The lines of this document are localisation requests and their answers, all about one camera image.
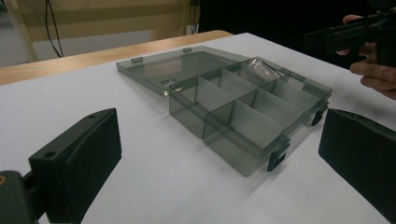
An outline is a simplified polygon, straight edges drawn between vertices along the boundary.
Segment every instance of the dark background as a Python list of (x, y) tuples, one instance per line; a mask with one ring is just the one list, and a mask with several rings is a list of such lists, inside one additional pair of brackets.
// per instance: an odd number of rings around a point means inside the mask
[(258, 1), (200, 0), (199, 33), (223, 30), (251, 33), (346, 69), (362, 57), (327, 53), (325, 47), (306, 49), (304, 35), (342, 25), (348, 14), (367, 16), (375, 11), (365, 0)]

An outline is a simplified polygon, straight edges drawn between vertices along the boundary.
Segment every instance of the plastic organizer box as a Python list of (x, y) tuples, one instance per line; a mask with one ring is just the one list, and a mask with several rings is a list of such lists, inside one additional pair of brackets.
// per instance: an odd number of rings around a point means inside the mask
[[(263, 58), (192, 49), (171, 52), (172, 57), (160, 55), (148, 63), (139, 59), (141, 64), (129, 62), (129, 67), (118, 64), (119, 71), (169, 95), (170, 115), (244, 176), (263, 164), (273, 171), (298, 129), (316, 125), (328, 108), (332, 89), (314, 80)], [(158, 76), (145, 77), (153, 65)], [(164, 75), (161, 67), (172, 72)]]

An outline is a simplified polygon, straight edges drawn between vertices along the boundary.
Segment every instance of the white table surface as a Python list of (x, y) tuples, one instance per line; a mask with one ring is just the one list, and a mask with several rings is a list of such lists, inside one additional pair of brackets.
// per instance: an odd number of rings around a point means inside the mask
[[(260, 56), (312, 78), (333, 88), (330, 108), (396, 130), (396, 102), (346, 69), (250, 34), (198, 45)], [(275, 171), (243, 177), (169, 115), (167, 97), (119, 73), (116, 62), (0, 86), (0, 106), (0, 170), (22, 175), (29, 156), (77, 121), (117, 108), (122, 159), (83, 223), (388, 223), (318, 155), (324, 119), (291, 142)]]

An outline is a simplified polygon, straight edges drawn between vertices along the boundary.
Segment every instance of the table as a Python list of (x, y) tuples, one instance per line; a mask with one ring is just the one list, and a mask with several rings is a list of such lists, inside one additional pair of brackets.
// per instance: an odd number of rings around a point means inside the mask
[[(26, 174), (30, 155), (86, 115), (115, 107), (122, 159), (83, 223), (388, 223), (318, 155), (323, 120), (291, 142), (272, 173), (243, 177), (169, 115), (166, 97), (117, 71), (117, 61), (186, 46), (260, 56), (333, 88), (330, 108), (396, 129), (395, 102), (349, 71), (255, 35), (220, 33), (19, 65), (15, 78), (11, 67), (0, 69), (8, 83), (0, 86), (0, 170)], [(29, 69), (34, 75), (18, 76)], [(48, 223), (45, 216), (39, 222)]]

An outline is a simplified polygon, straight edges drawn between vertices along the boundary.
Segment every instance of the open transparent lid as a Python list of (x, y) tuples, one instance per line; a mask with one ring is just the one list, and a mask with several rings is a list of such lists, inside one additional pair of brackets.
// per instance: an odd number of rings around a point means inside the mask
[(167, 96), (171, 84), (246, 59), (248, 57), (231, 52), (198, 46), (117, 62), (117, 69), (157, 94)]

